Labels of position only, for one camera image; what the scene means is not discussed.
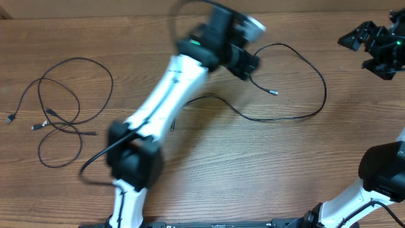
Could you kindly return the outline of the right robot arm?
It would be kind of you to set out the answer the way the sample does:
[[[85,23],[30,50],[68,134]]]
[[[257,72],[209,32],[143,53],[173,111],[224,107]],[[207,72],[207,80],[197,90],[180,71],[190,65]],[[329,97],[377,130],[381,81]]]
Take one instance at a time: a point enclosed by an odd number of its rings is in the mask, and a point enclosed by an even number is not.
[[[404,71],[404,10],[390,11],[392,25],[364,22],[338,43],[353,51],[361,45],[371,55],[362,67],[384,80]],[[404,201],[404,135],[395,142],[371,147],[361,159],[358,178],[337,197],[317,204],[289,227],[358,227],[377,208]]]

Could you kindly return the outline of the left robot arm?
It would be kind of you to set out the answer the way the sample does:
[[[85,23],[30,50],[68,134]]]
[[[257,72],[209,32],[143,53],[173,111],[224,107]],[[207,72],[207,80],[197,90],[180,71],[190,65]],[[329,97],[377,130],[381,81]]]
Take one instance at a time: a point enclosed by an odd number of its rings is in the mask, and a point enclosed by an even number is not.
[[[265,32],[255,18],[216,6],[208,23],[195,27],[175,43],[177,53],[149,97],[124,122],[108,131],[107,164],[115,185],[110,227],[140,227],[148,189],[163,169],[161,148],[172,122],[186,101],[218,67],[245,80],[259,59],[245,45]]]

